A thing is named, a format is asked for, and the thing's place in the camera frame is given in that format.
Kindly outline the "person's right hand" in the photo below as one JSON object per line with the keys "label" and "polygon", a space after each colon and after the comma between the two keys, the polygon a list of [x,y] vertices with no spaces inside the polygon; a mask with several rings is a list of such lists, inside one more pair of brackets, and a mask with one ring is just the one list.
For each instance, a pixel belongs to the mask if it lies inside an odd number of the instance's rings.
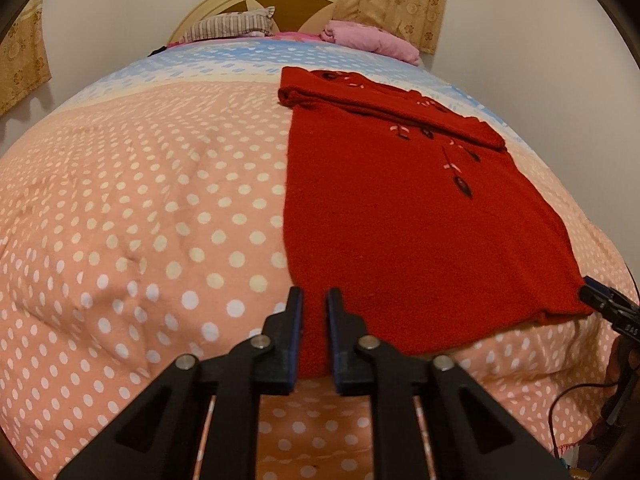
{"label": "person's right hand", "polygon": [[617,372],[613,393],[605,400],[590,443],[605,456],[623,434],[639,421],[639,344],[626,336],[616,339],[610,365]]}

